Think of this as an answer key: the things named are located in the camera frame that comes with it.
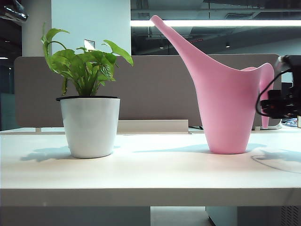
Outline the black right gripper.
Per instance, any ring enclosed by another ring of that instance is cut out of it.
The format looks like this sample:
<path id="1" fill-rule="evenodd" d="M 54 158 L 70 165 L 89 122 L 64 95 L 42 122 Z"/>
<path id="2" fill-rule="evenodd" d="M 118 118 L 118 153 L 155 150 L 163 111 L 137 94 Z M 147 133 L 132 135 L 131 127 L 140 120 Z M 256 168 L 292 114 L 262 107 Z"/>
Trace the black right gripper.
<path id="1" fill-rule="evenodd" d="M 301 87 L 293 86 L 284 98 L 284 110 L 282 112 L 281 90 L 269 90 L 269 99 L 261 101 L 261 112 L 271 118 L 297 118 L 301 115 Z"/>

